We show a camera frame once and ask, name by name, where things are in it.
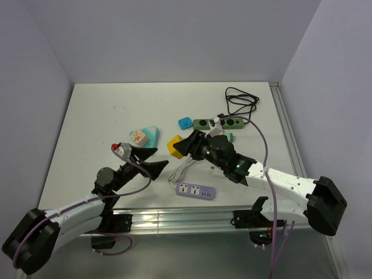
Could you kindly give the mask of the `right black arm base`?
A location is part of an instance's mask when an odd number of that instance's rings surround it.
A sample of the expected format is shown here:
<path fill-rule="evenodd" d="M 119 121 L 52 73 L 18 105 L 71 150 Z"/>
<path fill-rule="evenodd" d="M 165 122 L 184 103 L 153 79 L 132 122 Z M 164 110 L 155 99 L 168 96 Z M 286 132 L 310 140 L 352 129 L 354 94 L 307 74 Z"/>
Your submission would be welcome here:
<path fill-rule="evenodd" d="M 254 247 L 269 247 L 273 241 L 273 221 L 261 214 L 265 201 L 269 198 L 260 196 L 249 210 L 233 211 L 230 224 L 236 229 L 248 229 L 249 239 Z"/>

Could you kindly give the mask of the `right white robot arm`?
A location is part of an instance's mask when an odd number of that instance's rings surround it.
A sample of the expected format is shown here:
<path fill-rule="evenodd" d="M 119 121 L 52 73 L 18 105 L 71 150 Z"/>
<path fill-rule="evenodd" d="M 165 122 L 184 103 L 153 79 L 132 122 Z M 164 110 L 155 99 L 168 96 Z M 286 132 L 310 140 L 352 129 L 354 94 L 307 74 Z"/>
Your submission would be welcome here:
<path fill-rule="evenodd" d="M 259 227 L 274 219 L 307 222 L 317 232 L 334 236 L 347 207 L 347 201 L 332 179 L 314 180 L 284 173 L 238 153 L 225 135 L 211 137 L 195 130 L 174 148 L 194 160 L 207 160 L 236 184 L 265 189 L 283 197 L 283 201 L 263 198 L 261 207 L 252 212 Z"/>

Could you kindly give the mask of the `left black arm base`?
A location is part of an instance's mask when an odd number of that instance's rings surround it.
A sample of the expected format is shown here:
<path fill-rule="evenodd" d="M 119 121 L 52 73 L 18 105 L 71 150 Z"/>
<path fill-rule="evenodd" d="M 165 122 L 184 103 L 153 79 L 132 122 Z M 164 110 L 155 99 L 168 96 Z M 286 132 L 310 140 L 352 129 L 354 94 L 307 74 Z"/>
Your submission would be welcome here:
<path fill-rule="evenodd" d="M 110 213 L 108 216 L 102 219 L 101 224 L 97 229 L 92 230 L 93 234 L 98 233 L 129 233 L 132 225 L 131 214 L 114 214 Z M 117 242 L 117 236 L 104 236 L 99 235 L 98 237 L 91 237 L 91 247 L 93 249 L 112 249 Z"/>

